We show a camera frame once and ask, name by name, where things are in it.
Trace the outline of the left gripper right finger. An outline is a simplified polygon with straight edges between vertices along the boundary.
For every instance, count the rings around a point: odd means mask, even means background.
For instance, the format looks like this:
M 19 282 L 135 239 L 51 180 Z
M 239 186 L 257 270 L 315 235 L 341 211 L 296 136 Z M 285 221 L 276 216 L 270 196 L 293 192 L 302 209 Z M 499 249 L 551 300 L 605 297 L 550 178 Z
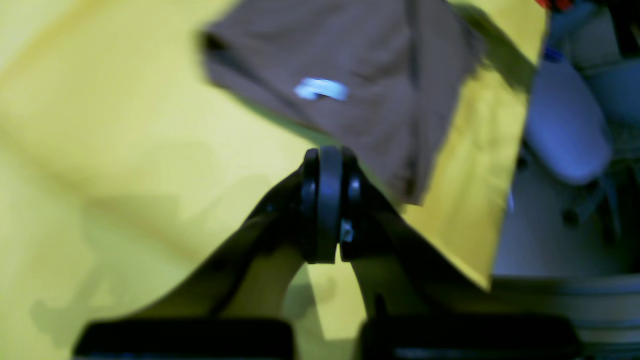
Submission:
M 455 297 L 482 289 L 425 239 L 342 150 L 340 256 L 370 319 L 461 312 Z

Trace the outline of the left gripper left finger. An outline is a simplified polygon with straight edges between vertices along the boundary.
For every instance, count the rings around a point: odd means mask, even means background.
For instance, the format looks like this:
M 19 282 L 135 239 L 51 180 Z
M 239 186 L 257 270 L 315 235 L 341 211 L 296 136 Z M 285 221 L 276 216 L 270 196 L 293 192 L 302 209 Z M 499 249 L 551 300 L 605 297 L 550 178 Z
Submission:
M 278 317 L 303 264 L 334 261 L 342 176 L 340 148 L 307 150 L 192 274 L 134 318 Z

